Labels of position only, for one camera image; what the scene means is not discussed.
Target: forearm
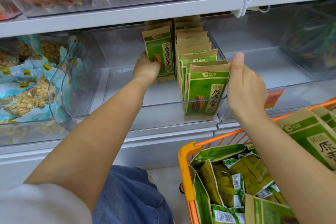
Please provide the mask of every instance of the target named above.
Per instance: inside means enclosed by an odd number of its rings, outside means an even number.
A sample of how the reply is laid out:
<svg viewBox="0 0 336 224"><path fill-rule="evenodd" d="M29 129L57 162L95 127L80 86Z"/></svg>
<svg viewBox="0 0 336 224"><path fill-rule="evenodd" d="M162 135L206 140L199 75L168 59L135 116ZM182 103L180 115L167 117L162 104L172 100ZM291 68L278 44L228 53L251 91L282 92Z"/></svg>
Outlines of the forearm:
<svg viewBox="0 0 336 224"><path fill-rule="evenodd" d="M93 212L148 86L141 80L129 82L66 136L25 183L57 184L77 195Z"/></svg>
<svg viewBox="0 0 336 224"><path fill-rule="evenodd" d="M300 223L332 223L336 176L266 114L240 120Z"/></svg>

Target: white shirt sleeve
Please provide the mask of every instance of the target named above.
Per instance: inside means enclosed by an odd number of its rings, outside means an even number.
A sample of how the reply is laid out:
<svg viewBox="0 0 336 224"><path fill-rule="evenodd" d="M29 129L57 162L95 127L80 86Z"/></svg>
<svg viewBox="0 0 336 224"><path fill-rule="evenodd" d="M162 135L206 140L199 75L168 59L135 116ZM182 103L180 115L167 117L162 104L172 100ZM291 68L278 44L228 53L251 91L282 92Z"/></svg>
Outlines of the white shirt sleeve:
<svg viewBox="0 0 336 224"><path fill-rule="evenodd" d="M0 219L4 224L92 223L84 202L54 184L22 184L0 194Z"/></svg>

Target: cart wire basket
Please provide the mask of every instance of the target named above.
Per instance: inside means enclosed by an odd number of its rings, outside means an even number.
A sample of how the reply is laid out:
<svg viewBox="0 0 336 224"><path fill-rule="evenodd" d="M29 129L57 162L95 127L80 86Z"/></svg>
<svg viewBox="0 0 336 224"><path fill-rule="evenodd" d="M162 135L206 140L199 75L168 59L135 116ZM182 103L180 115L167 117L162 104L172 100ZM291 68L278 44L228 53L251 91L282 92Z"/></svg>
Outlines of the cart wire basket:
<svg viewBox="0 0 336 224"><path fill-rule="evenodd" d="M313 110L317 107L329 107L329 106L335 106L336 107L336 97L331 99L328 102L311 106L308 109ZM279 116L276 118L273 118L273 121L278 121L292 113L288 113L283 116ZM250 144L250 139L248 136L244 133L244 130L237 129L235 131L213 137L211 139L205 140L200 143L191 142L187 145L184 145L181 147L178 153L178 161L180 164L181 174L182 174L182 184L180 185L180 191L185 194L185 199L187 201L187 209L189 214L189 219L191 224L199 224L198 215L196 211L196 205L195 205L195 192L193 188L193 184L191 181L191 175L188 168L188 162L194 157L195 154L199 153L202 148L207 149L210 146L216 147L220 146L223 141L225 141L226 144L224 145L230 145L230 144Z"/></svg>

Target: cart handle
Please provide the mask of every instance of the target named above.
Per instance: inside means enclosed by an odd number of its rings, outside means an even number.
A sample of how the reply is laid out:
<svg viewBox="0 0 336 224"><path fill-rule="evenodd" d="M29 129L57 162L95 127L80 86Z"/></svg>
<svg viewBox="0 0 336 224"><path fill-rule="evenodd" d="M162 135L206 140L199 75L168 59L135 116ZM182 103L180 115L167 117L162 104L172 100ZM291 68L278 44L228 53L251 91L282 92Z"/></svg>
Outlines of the cart handle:
<svg viewBox="0 0 336 224"><path fill-rule="evenodd" d="M320 107L320 106L326 107L326 106L333 105L333 104L336 104L336 97L331 99L330 101L325 102L325 103L315 105L315 106L311 106L308 109L313 110L313 109L315 109L317 107ZM278 121L278 120L280 120L284 117L287 117L291 114L292 113L288 113L288 114L285 114L285 115L282 115L282 116L279 116L279 117L275 117L272 120L273 121ZM230 136L242 133L242 132L244 132L244 130L242 128L240 128L240 129L237 129L235 131L226 133L224 135L220 135L220 136L213 137L211 139L205 140L205 141L200 142L200 143L192 142L192 143L188 143L187 145L181 147L181 149L179 150L179 153L178 153L178 161L180 163L180 169L181 169L181 174L182 174L182 182L183 182L184 193L185 193L185 198L186 198L187 202L194 201L196 199L195 193L194 193L193 183L191 181L188 162L187 162L188 156L199 153L201 151L202 147L206 144L210 144L210 143L215 142L217 140L221 140L221 139L224 139L226 137L230 137Z"/></svg>

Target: jeans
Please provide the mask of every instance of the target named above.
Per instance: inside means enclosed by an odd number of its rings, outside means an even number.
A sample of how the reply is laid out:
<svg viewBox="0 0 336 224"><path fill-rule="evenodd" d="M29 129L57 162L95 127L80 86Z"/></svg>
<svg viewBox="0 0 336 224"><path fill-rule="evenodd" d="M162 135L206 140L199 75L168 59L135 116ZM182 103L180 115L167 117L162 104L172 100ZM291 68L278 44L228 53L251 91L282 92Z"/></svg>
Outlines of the jeans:
<svg viewBox="0 0 336 224"><path fill-rule="evenodd" d="M172 224L171 210L148 174L113 165L92 214L93 224Z"/></svg>

